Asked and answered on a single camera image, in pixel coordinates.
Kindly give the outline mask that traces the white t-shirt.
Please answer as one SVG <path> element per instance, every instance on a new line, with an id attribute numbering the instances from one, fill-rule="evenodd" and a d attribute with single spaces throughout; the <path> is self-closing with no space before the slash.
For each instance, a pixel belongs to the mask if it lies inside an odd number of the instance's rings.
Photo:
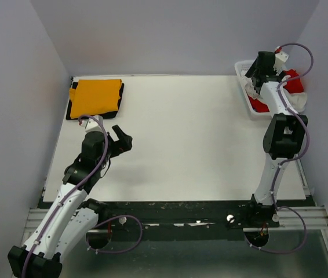
<path id="1" fill-rule="evenodd" d="M 252 106 L 252 109 L 258 113 L 266 113 L 269 112 L 268 106 L 263 101 L 262 97 L 260 97 L 253 88 L 252 80 L 243 76 L 242 77 L 242 84 L 244 85 L 247 97 L 249 102 Z M 287 99 L 291 103 L 292 107 L 297 112 L 302 112 L 305 108 L 307 103 L 307 94 L 306 92 L 300 93 L 291 93 L 290 91 L 283 89 L 284 94 L 286 95 Z"/>

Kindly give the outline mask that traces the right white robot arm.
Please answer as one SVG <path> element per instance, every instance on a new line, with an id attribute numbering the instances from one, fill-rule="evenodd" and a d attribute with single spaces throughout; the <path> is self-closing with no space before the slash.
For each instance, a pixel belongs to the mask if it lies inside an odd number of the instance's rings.
<path id="1" fill-rule="evenodd" d="M 267 224 L 276 213 L 277 192 L 287 165 L 301 151 L 306 116 L 300 116 L 283 92 L 285 73 L 282 67 L 288 55 L 280 52 L 259 51 L 245 76 L 262 97 L 272 116 L 263 137 L 266 154 L 260 183 L 246 207 L 245 222 L 249 227 Z"/>

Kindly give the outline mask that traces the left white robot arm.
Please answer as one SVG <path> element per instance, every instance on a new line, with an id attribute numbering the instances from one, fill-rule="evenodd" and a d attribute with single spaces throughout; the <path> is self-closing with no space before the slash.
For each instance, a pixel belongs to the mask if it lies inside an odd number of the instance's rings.
<path id="1" fill-rule="evenodd" d="M 86 197 L 105 165 L 132 148 L 131 136 L 117 125 L 112 129 L 117 140 L 99 127 L 86 133 L 80 154 L 65 169 L 51 208 L 23 246 L 13 246 L 8 253 L 15 277 L 59 277 L 63 260 L 83 234 L 106 224 L 106 213 L 98 209 L 95 200 Z"/>

